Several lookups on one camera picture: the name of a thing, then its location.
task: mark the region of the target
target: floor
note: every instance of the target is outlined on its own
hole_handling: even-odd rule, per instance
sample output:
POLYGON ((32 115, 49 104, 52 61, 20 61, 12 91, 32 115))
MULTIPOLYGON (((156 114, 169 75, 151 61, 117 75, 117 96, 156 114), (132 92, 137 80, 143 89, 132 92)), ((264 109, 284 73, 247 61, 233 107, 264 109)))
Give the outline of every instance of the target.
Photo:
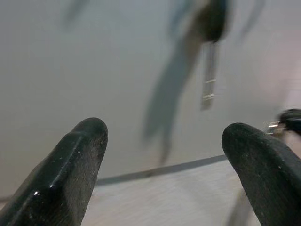
POLYGON ((259 226, 228 161, 97 186, 82 226, 259 226))

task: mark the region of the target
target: white wall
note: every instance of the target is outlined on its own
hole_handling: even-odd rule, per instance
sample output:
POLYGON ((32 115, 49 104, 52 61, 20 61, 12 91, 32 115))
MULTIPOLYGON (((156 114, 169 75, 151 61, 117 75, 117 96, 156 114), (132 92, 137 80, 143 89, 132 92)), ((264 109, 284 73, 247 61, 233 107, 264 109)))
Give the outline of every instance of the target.
POLYGON ((233 2, 233 24, 219 53, 216 99, 208 111, 200 111, 206 47, 185 85, 180 68, 174 69, 180 65, 170 62, 175 1, 82 0, 68 23, 76 2, 81 4, 0 2, 0 196, 12 194, 87 117, 99 117, 109 128, 101 166, 101 177, 109 177, 157 167, 162 130, 171 124, 167 165, 222 154, 227 125, 242 121, 263 128, 283 106, 300 58, 301 2, 268 0, 243 41, 239 36, 254 1, 233 2), (148 129, 154 133, 146 145, 142 134, 148 129))

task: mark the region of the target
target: white floor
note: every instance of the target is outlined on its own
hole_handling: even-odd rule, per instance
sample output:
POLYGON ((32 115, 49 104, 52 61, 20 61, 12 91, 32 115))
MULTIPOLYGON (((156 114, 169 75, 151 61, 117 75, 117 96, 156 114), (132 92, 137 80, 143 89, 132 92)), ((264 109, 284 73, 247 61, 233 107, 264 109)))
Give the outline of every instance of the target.
POLYGON ((259 226, 228 161, 98 186, 82 226, 259 226))

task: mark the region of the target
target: dark floor line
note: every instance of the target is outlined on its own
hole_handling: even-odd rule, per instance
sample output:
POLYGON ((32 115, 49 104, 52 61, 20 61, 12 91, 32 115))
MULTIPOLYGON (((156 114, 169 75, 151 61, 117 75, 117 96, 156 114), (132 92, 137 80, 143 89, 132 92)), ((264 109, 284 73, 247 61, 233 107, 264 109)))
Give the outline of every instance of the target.
POLYGON ((130 173, 130 174, 125 174, 125 175, 111 177, 111 178, 103 178, 97 180, 95 186, 111 185, 111 184, 131 181, 131 180, 138 180, 138 179, 143 179, 143 178, 148 178, 153 176, 176 173, 183 170, 189 170, 196 167, 210 165, 224 160, 227 160, 227 157, 223 154, 215 157, 210 157, 207 159, 191 161, 191 162, 182 163, 174 166, 166 166, 162 168, 151 169, 151 170, 137 172, 137 173, 130 173))

